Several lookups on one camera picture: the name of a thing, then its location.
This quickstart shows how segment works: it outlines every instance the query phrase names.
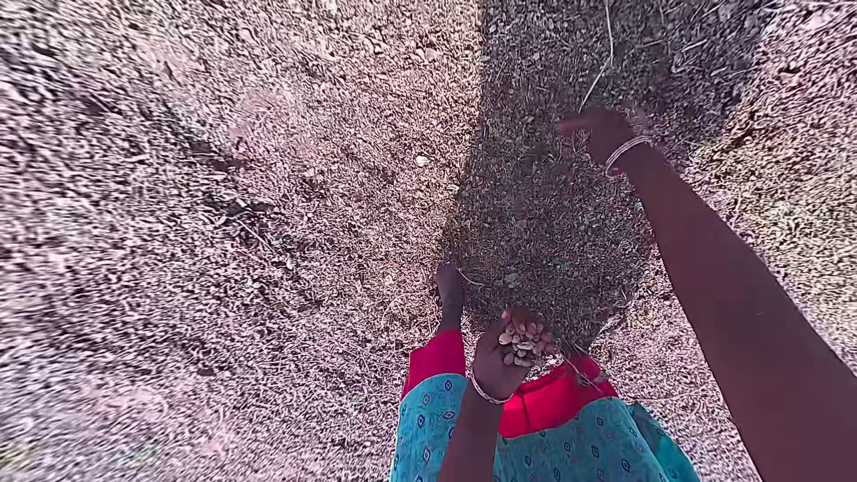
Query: silver bangle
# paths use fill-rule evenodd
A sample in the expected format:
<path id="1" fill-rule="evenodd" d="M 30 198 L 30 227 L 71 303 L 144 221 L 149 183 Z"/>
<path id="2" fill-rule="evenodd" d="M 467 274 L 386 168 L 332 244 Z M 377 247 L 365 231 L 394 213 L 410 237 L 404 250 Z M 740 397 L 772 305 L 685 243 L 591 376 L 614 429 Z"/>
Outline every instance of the silver bangle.
<path id="1" fill-rule="evenodd" d="M 608 178 L 615 178 L 617 175 L 610 175 L 611 171 L 613 171 L 613 164 L 616 163 L 616 160 L 619 159 L 619 156 L 626 153 L 629 149 L 633 148 L 637 144 L 642 144 L 643 142 L 652 145 L 651 137 L 648 136 L 637 136 L 631 139 L 630 141 L 622 144 L 616 150 L 610 154 L 610 157 L 607 158 L 607 162 L 604 163 L 604 175 Z"/>
<path id="2" fill-rule="evenodd" d="M 511 395 L 509 395 L 509 398 L 507 398 L 505 400 L 501 400 L 499 398 L 494 398 L 493 396 L 486 394 L 485 391 L 482 390 L 482 387 L 479 386 L 479 383 L 476 383 L 476 377 L 473 376 L 473 370 L 472 369 L 470 369 L 470 373 L 467 374 L 467 377 L 470 379 L 470 382 L 473 383 L 473 388 L 476 389 L 476 392 L 479 394 L 479 396 L 481 396 L 483 399 L 485 399 L 487 401 L 490 401 L 491 403 L 493 403 L 495 405 L 503 405 L 507 401 L 510 401 L 512 399 L 512 397 L 515 395 L 515 394 L 511 394 Z"/>

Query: dirt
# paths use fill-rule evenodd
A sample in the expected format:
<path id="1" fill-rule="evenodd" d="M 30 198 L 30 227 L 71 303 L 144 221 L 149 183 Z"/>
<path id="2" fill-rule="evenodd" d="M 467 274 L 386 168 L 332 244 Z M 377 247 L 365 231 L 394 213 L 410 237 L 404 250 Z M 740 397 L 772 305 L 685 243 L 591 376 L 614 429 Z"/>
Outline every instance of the dirt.
<path id="1" fill-rule="evenodd" d="M 608 12 L 4 3 L 3 478 L 382 479 L 451 256 L 469 349 L 531 306 L 754 479 L 631 186 L 553 125 L 636 105 L 857 370 L 857 8 Z"/>

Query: twig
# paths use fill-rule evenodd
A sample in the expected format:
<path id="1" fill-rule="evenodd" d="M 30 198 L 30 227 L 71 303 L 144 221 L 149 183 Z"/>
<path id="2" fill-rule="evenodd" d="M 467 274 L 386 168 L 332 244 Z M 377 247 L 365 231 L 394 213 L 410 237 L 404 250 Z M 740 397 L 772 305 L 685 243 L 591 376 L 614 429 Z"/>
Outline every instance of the twig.
<path id="1" fill-rule="evenodd" d="M 740 191 L 739 191 L 739 192 L 738 192 L 738 202 L 736 202 L 736 203 L 735 203 L 735 212 L 732 214 L 732 219 L 729 221 L 729 227 L 730 227 L 730 228 L 732 228 L 732 229 L 735 229 L 735 221 L 737 221 L 737 220 L 738 220 L 738 216 L 740 215 L 740 211 L 741 211 L 741 198 L 742 198 L 742 197 L 743 197 L 743 196 L 741 195 L 741 193 L 740 193 Z"/>
<path id="2" fill-rule="evenodd" d="M 233 219 L 233 220 L 238 221 L 238 224 L 240 224 L 244 229 L 246 229 L 246 230 L 247 230 L 247 232 L 249 232 L 250 234 L 252 234 L 254 238 L 258 239 L 260 243 L 262 243 L 262 244 L 264 244 L 265 246 L 267 246 L 267 248 L 268 248 L 269 250 L 271 250 L 271 251 L 273 251 L 273 252 L 275 252 L 275 253 L 277 252 L 277 251 L 273 248 L 273 246 L 271 246 L 271 245 L 270 245 L 266 240 L 262 239 L 262 237 L 261 237 L 261 236 L 259 236 L 258 234 L 256 234 L 256 232 L 255 232 L 255 231 L 253 231 L 252 229 L 250 229 L 250 228 L 249 228 L 249 226 L 245 225 L 245 224 L 243 223 L 243 221 L 241 221 L 241 220 L 239 220 L 239 219 L 236 219 L 236 218 L 232 218 L 232 219 Z"/>
<path id="3" fill-rule="evenodd" d="M 461 274 L 461 277 L 464 278 L 465 281 L 472 284 L 473 286 L 479 286 L 480 288 L 485 286 L 483 283 L 476 283 L 474 280 L 471 280 L 467 276 L 464 276 L 464 273 L 462 273 L 461 268 L 456 267 L 456 269 L 458 270 L 458 274 Z"/>
<path id="4" fill-rule="evenodd" d="M 610 57 L 604 62 L 604 65 L 601 66 L 601 70 L 598 70 L 598 75 L 595 76 L 595 80 L 592 81 L 592 85 L 590 85 L 590 89 L 586 91 L 586 95 L 584 96 L 583 101 L 580 103 L 580 108 L 578 108 L 578 113 L 584 111 L 584 105 L 586 105 L 586 101 L 589 100 L 590 95 L 592 95 L 592 91 L 595 90 L 595 85 L 598 81 L 601 80 L 601 77 L 604 75 L 604 72 L 607 70 L 607 67 L 613 65 L 613 27 L 610 26 L 610 0 L 604 0 L 604 12 L 607 14 L 607 35 L 610 38 Z"/>
<path id="5" fill-rule="evenodd" d="M 391 300 L 390 300 L 390 304 L 388 304 L 388 305 L 387 305 L 387 308 L 386 308 L 386 309 L 384 309 L 384 313 L 383 313 L 383 314 L 381 314 L 381 321 L 382 321 L 382 322 L 384 321 L 384 318 L 386 318 L 386 317 L 387 317 L 387 312 L 388 312 L 388 311 L 390 310 L 390 308 L 393 306 L 393 303 L 396 303 L 396 301 L 397 301 L 399 298 L 402 298 L 403 296 L 416 296 L 416 295 L 418 295 L 418 294 L 420 294 L 420 292 L 403 292 L 403 293 L 401 293 L 401 294 L 397 294 L 396 296 L 394 296 L 394 297 L 393 297 L 393 299 L 391 299 Z"/>
<path id="6" fill-rule="evenodd" d="M 606 62 L 604 63 L 604 65 L 601 66 L 601 70 L 598 71 L 598 75 L 595 76 L 595 80 L 592 81 L 590 89 L 586 91 L 586 95 L 584 96 L 583 101 L 580 102 L 580 108 L 578 109 L 578 112 L 584 111 L 584 105 L 586 105 L 586 101 L 589 100 L 589 96 L 592 95 L 592 91 L 595 89 L 595 85 L 598 83 L 599 80 L 601 80 L 601 76 L 604 75 L 604 70 L 607 70 Z"/>
<path id="7" fill-rule="evenodd" d="M 702 39 L 702 40 L 700 40 L 699 42 L 697 42 L 697 43 L 695 43 L 695 44 L 690 44 L 690 45 L 688 45 L 687 47 L 685 47 L 685 48 L 681 49 L 680 51 L 681 51 L 681 52 L 686 52 L 686 51 L 689 51 L 689 50 L 691 50 L 691 49 L 695 49 L 695 48 L 699 47 L 700 45 L 705 45 L 707 42 L 708 42 L 708 39 Z"/>
<path id="8" fill-rule="evenodd" d="M 631 399 L 632 399 L 632 400 L 634 400 L 634 401 L 665 401 L 665 400 L 674 400 L 674 399 L 681 398 L 681 397 L 683 397 L 683 396 L 687 396 L 687 395 L 695 395 L 695 394 L 697 394 L 697 393 L 701 392 L 701 391 L 702 391 L 702 389 L 704 389 L 704 388 L 705 388 L 705 385 L 700 385 L 700 386 L 696 387 L 695 389 L 693 389 L 693 390 L 691 390 L 691 391 L 689 391 L 689 392 L 685 392 L 685 393 L 683 393 L 683 394 L 672 395 L 672 396 L 665 396 L 665 397 L 661 397 L 661 398 L 639 398 L 639 397 L 632 396 L 632 397 L 631 397 Z"/>
<path id="9" fill-rule="evenodd" d="M 610 0 L 604 0 L 604 12 L 607 14 L 607 36 L 610 37 L 610 65 L 613 65 L 613 27 L 610 25 Z"/>

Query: blue patterned dress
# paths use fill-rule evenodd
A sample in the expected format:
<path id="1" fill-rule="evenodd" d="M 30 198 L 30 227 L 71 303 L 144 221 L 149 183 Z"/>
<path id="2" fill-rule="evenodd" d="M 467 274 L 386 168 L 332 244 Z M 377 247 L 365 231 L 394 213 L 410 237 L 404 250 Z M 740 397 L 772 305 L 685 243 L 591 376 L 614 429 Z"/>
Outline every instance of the blue patterned dress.
<path id="1" fill-rule="evenodd" d="M 391 481 L 437 479 L 468 379 L 455 374 L 423 381 L 402 400 Z M 699 481 L 693 466 L 639 405 L 601 398 L 554 429 L 497 436 L 494 480 Z"/>

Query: person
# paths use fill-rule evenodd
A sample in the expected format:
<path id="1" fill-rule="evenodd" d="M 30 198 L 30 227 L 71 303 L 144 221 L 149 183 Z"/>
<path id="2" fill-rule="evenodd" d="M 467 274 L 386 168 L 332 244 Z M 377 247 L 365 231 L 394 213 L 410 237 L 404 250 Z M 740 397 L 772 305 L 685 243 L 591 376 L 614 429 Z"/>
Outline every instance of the person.
<path id="1" fill-rule="evenodd" d="M 596 109 L 559 124 L 588 130 L 591 158 L 624 172 L 644 205 L 676 297 L 763 480 L 851 480 L 857 378 L 767 267 L 623 116 Z M 698 480 L 640 406 L 627 407 L 583 353 L 523 383 L 498 335 L 531 322 L 506 309 L 465 377 L 464 291 L 453 264 L 435 276 L 437 334 L 411 354 L 391 480 Z"/>

